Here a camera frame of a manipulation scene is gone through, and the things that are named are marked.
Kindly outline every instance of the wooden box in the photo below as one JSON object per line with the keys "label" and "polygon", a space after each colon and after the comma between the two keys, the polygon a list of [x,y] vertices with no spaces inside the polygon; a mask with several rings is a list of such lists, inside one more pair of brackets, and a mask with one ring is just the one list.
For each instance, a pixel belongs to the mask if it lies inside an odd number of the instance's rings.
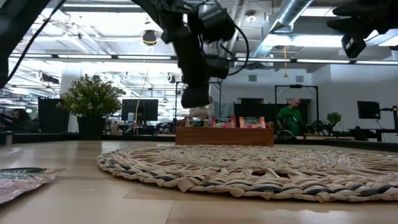
{"label": "wooden box", "polygon": [[194,128],[177,127],[176,145],[274,146],[272,128]]}

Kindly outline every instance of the green plant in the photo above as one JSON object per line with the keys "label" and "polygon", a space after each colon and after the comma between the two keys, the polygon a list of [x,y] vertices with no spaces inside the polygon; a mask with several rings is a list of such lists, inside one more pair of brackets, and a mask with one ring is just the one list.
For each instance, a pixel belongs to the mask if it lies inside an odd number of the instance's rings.
{"label": "green plant", "polygon": [[328,113],[327,119],[330,123],[337,124],[341,121],[341,114],[339,114],[337,112]]}
{"label": "green plant", "polygon": [[61,94],[63,103],[59,107],[76,116],[110,116],[121,107],[119,91],[112,83],[88,75],[80,77],[72,82],[66,93]]}

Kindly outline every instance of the round woven mat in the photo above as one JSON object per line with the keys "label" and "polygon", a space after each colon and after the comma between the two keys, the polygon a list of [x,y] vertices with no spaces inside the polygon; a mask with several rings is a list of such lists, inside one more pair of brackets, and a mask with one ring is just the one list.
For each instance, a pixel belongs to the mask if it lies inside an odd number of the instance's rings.
{"label": "round woven mat", "polygon": [[135,147],[100,155],[118,177],[234,197],[398,200],[398,156],[247,146]]}

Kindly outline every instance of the green shirt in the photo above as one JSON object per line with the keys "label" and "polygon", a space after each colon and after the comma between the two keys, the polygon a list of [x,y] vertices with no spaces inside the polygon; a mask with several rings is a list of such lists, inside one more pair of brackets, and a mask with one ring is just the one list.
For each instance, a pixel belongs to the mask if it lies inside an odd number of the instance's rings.
{"label": "green shirt", "polygon": [[277,115],[277,118],[279,120],[283,121],[284,119],[286,119],[285,123],[286,129],[291,131],[294,135],[298,136],[301,134],[300,128],[292,117],[294,117],[297,120],[297,123],[300,124],[302,122],[300,111],[295,109],[290,109],[288,106],[282,108]]}

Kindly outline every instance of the black pot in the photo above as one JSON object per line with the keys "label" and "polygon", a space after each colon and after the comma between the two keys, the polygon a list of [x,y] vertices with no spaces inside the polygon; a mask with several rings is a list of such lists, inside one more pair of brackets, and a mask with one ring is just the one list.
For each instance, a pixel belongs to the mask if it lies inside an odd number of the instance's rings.
{"label": "black pot", "polygon": [[101,140],[105,118],[77,117],[80,140]]}

